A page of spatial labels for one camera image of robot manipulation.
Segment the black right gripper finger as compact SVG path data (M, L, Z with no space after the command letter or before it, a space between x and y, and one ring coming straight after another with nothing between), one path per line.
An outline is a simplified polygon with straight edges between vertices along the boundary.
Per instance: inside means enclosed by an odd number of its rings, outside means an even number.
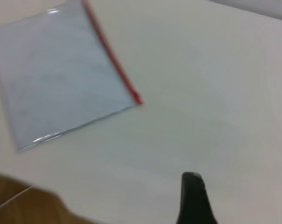
M204 180L194 172L184 172L181 181L180 211L177 224L217 224Z

